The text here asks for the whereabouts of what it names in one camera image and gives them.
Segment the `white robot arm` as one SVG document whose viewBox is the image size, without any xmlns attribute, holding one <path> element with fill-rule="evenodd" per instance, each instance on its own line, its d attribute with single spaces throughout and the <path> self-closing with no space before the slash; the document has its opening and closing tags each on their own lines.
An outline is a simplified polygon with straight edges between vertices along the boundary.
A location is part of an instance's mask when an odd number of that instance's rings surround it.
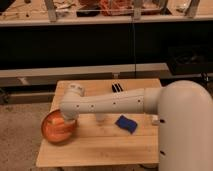
<svg viewBox="0 0 213 171">
<path fill-rule="evenodd" d="M 71 84 L 59 108 L 65 120 L 80 114 L 156 114 L 159 171 L 213 171 L 213 97 L 193 81 L 86 96 Z"/>
</svg>

